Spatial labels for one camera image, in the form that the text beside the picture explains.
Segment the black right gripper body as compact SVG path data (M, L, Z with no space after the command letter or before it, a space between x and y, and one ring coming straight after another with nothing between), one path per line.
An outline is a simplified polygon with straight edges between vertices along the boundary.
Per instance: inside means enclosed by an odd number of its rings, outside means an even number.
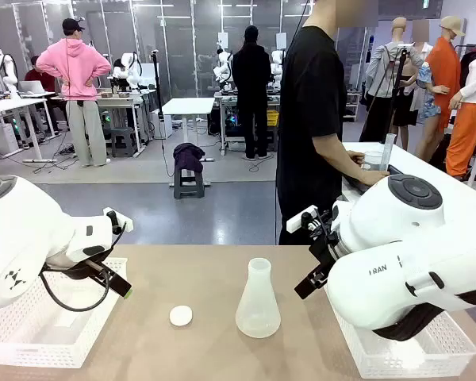
M319 264L309 274L309 278L311 280L326 280L335 262L348 254L347 247L337 231L328 233L319 229L310 237L313 239L313 243L309 246L309 251L319 261Z

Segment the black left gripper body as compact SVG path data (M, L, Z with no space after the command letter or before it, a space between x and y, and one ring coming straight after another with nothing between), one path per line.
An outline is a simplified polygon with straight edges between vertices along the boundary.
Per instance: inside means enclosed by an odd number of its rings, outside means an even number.
M112 272L108 267L102 263L94 262L93 260L84 260L70 268L61 268L44 264L43 271L59 272L74 280L82 280L86 278L109 280L112 277Z

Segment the person's right hand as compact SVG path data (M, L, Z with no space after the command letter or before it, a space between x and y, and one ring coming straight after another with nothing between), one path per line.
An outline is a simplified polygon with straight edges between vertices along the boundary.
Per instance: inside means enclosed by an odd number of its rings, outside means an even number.
M388 171L363 171L360 177L360 182L372 187L380 180L387 178L390 175Z

